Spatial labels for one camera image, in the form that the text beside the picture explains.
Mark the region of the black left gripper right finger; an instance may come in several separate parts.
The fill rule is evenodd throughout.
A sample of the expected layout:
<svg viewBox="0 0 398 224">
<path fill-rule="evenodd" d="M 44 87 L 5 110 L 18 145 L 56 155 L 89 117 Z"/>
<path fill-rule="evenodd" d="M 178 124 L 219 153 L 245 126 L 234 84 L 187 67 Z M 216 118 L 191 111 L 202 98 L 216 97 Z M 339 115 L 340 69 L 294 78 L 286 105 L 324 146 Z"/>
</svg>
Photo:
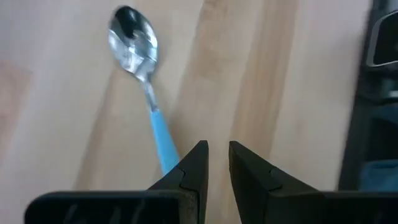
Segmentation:
<svg viewBox="0 0 398 224">
<path fill-rule="evenodd" d="M 242 224 L 398 224 L 398 193 L 320 191 L 237 141 L 229 173 Z"/>
</svg>

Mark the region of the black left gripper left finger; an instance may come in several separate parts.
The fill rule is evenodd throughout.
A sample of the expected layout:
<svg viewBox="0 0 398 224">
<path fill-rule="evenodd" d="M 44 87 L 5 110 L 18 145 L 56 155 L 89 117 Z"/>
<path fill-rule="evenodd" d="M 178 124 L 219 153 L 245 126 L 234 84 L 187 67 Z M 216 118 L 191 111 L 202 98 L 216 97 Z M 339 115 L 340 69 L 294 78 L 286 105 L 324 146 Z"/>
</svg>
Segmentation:
<svg viewBox="0 0 398 224">
<path fill-rule="evenodd" d="M 195 147 L 147 190 L 49 192 L 27 206 L 24 224 L 204 224 L 208 143 Z"/>
</svg>

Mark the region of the spoon with plain blue handle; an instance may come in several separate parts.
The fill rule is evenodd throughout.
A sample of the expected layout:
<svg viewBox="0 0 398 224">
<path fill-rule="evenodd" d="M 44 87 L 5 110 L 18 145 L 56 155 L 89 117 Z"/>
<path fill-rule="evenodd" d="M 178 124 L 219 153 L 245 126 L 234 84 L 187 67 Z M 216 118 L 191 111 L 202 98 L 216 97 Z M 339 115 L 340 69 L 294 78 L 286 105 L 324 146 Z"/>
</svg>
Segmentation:
<svg viewBox="0 0 398 224">
<path fill-rule="evenodd" d="M 121 68 L 138 80 L 144 90 L 160 169 L 166 175 L 179 163 L 180 156 L 152 86 L 159 59 L 155 30 L 137 9 L 119 6 L 109 21 L 108 43 Z"/>
</svg>

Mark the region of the blue object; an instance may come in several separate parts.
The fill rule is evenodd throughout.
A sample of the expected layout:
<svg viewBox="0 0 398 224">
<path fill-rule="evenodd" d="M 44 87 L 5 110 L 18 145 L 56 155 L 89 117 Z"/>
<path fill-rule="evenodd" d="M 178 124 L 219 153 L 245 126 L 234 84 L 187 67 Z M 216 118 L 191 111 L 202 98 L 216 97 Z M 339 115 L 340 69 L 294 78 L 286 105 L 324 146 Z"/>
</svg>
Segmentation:
<svg viewBox="0 0 398 224">
<path fill-rule="evenodd" d="M 359 176 L 359 190 L 398 192 L 398 159 L 365 163 Z"/>
</svg>

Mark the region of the black aluminium table frame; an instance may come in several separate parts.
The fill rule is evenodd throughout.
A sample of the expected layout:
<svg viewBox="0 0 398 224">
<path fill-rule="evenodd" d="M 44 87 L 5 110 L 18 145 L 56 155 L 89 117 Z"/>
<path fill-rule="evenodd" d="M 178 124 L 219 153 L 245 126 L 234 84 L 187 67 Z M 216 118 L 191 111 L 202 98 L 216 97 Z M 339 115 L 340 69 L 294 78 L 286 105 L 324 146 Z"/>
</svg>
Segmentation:
<svg viewBox="0 0 398 224">
<path fill-rule="evenodd" d="M 358 189 L 368 162 L 391 160 L 398 160 L 398 0 L 372 0 L 338 189 Z"/>
</svg>

